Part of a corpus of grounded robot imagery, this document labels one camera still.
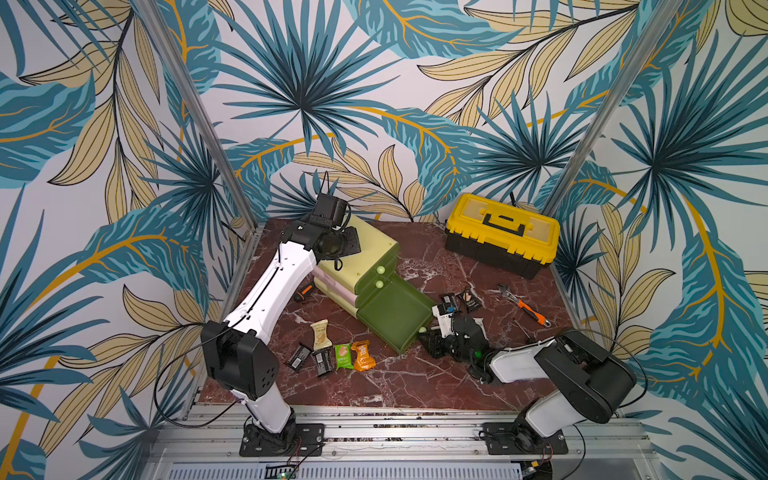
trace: cable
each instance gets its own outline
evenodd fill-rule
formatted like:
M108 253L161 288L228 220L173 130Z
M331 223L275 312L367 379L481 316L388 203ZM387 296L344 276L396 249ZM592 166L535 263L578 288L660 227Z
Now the cable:
M578 429L576 424L574 424L574 428L576 429L576 431L578 432L579 436L581 437L581 443L584 444L584 449L581 450L581 460L579 460L578 463L576 464L576 468L571 470L571 472L568 473L568 475L566 475L565 477L561 478L560 480L565 480L566 478L568 478L571 475L573 475L578 470L578 468L581 467L581 463L584 461L584 457L587 456L587 441L584 440L584 435L581 434L581 430Z
M283 261L282 261L282 259L280 258L280 245L278 244L278 246L277 246L277 265L278 265L278 266L279 266L279 265L281 265L281 264L282 264L282 262L283 262ZM270 285L270 283L272 283L272 280L275 278L275 275L277 275L277 271L280 269L278 266L276 266L276 267L275 267L275 271L274 271L274 272L272 272L272 276L270 277L270 279L269 279L269 280L267 280L267 282L266 282L266 285L264 285L264 288L261 290L261 292L259 292L259 296L257 296L257 297L256 297L256 299L253 301L253 303L251 303L251 305L250 305L250 307L248 308L248 310L246 310L246 312L243 314L243 316L242 316L242 317L240 317L240 319L239 319L239 320L237 320L237 321L236 321L235 323L233 323L231 326L229 326L229 327L227 327L226 329L224 329L224 330L222 330L221 332L219 332L217 335L210 337L208 340L205 340L204 342L200 342L200 344L199 344L199 345L193 346L192 348L188 349L186 352L184 352L184 353L181 353L180 355L176 356L176 358L174 358L173 360L171 360L170 362L168 362L168 364L167 364L165 367L163 367L163 369L162 369L162 370L161 370L161 371L160 371L160 372L157 374L157 378L154 380L154 387L153 387L153 389L152 389L152 402L154 403L154 407L157 409L157 413L159 413L159 414L160 414L160 415L161 415L161 416L162 416L164 419L166 419L168 422L170 422L170 423L172 423L172 424L176 425L177 427L183 427L183 428L185 428L185 429L199 429L199 428L201 428L201 427L204 427L204 426L210 425L210 424L211 424L212 422L214 422L215 420L218 420L218 419L219 419L219 418L220 418L220 417L221 417L223 414L227 413L227 410L229 410L229 409L231 409L232 407L234 407L234 406L235 406L235 404L236 404L236 403L238 403L238 402L240 401L239 399L236 399L236 400L235 400L234 402L232 402L232 403L231 403L231 404L230 404L228 407L226 407L222 413L220 413L219 415L216 415L216 416L215 416L215 417L213 417L211 420L208 420L208 421L207 421L207 422L205 422L205 423L201 423L201 424L199 424L199 425L185 425L185 424L183 424L183 423L179 423L179 422L176 422L175 420L173 420L173 419L171 419L170 417L168 417L168 415L166 415L166 414L165 414L165 412L163 412L163 409L160 407L160 403L157 401L157 385L160 383L160 379L163 377L163 374L165 373L165 371L166 371L166 370L168 370L168 369L170 368L170 366L171 366L171 365L173 365L173 364L174 364L174 363L175 363L177 360L179 360L180 358L183 358L183 357L185 357L185 356L186 356L186 355L187 355L189 352L192 352L192 351L193 351L193 350L195 350L195 349L199 349L199 348L200 348L200 347L202 347L202 346L203 346L205 343L208 343L208 342L210 342L211 340L215 340L215 339L219 338L220 336L224 335L225 333L228 333L228 332L232 331L232 329L234 329L234 328L235 328L235 327L236 327L236 326L237 326L237 325L238 325L240 322L242 322L242 321L243 321L243 320L245 320L246 318L249 318L250 316L248 315L248 313L250 313L250 311L251 311L251 310L252 310L252 309L255 307L255 305L256 305L256 304L259 302L259 299L261 298L261 296L262 296L262 295L264 294L264 292L266 291L266 288L267 288L267 287Z
M633 403L637 402L638 400L642 399L642 398L645 396L645 393L648 391L648 375L645 373L645 369L644 369L644 368L643 368L643 366L640 364L640 361L639 361L639 360L637 360L637 357L636 357L636 356L635 356L635 355L634 355L632 352L630 352L630 350L629 350L629 349L628 349L626 346L623 346L623 345L621 345L619 342L617 342L616 340L612 339L612 338L611 338L611 337L609 337L608 335L606 335L606 334L604 334L604 333L602 333L602 332L598 332L598 331L596 331L596 330L588 330L588 329L570 329L570 330L568 330L567 332L563 332L563 333L562 333L562 335L564 335L564 336L565 336L565 335L567 335L567 334L568 334L568 332L590 332L590 333L597 333L598 335L600 335L600 336L602 336L602 337L604 337L604 338L607 338L607 339L609 339L611 342L613 342L613 343L614 343L614 345L619 345L621 348L623 348L625 352L629 353L629 356L630 356L630 357L632 357L632 359L633 359L633 360L634 360L634 362L637 364L637 366L639 366L639 367L640 367L640 371L643 373L643 384L644 384L644 385L643 385L643 392L640 394L640 396L638 396L636 399L632 400L631 402L627 402L627 403L624 403L623 405L619 405L619 406L618 406L618 407L616 407L616 408L618 408L618 409L622 409L622 408L624 408L624 407L628 407L628 406L632 405Z

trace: orange snack bag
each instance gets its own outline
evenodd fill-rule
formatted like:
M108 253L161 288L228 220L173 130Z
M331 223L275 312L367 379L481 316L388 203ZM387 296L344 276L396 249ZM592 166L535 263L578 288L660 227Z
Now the orange snack bag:
M365 372L376 366L376 361L368 353L368 345L370 344L370 340L363 340L362 342L354 342L350 346L350 349L357 352L354 366L358 372Z

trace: metal bracket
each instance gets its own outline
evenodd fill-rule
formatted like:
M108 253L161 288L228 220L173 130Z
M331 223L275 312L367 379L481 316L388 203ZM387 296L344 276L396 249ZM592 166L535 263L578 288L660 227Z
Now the metal bracket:
M568 445L562 430L558 430L553 436L541 439L533 452L526 452L515 445L515 436L519 425L516 422L483 423L482 440L488 448L489 455L564 455L568 453Z
M325 425L322 423L298 423L296 434L291 443L292 447L286 449L282 442L255 425L246 425L243 429L243 439L240 442L241 457L318 457L323 453L323 435Z

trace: orange wrench handle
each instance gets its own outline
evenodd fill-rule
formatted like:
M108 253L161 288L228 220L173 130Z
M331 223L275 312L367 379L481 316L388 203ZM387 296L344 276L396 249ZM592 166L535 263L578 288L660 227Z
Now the orange wrench handle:
M530 306L528 306L526 302L519 300L518 306L522 308L523 311L530 315L534 320L539 322L540 325L544 326L546 324L547 319L545 319L544 316L540 313L536 313Z

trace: red marble surface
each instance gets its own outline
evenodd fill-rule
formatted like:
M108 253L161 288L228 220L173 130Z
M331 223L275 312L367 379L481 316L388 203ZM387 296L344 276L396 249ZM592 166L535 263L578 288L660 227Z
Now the red marble surface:
M269 264L286 223L285 220L266 223L238 302ZM472 288L484 304L472 316L484 319L491 346L524 345L526 335L545 339L571 325L548 268L533 280L524 280L513 273L447 251L445 234L437 224L373 224L400 243L398 274L433 300L437 300L440 293L460 292L467 285ZM496 287L498 283L504 283L513 292L524 296L552 322L552 327L540 327L502 298ZM370 339L370 353L376 359L376 367L367 372L339 369L317 378L309 359L298 373L281 366L277 384L290 405L519 410L554 389L551 382L544 379L479 385L468 374L465 364L455 362L450 356L433 359L418 340L403 355L397 356L379 337L319 290L304 303L289 302L272 335L270 348L281 362L287 361L299 341L312 346L313 331L309 324L322 319L328 319L328 337L334 343ZM228 391L211 379L206 381L200 396L200 402L230 403L233 400Z

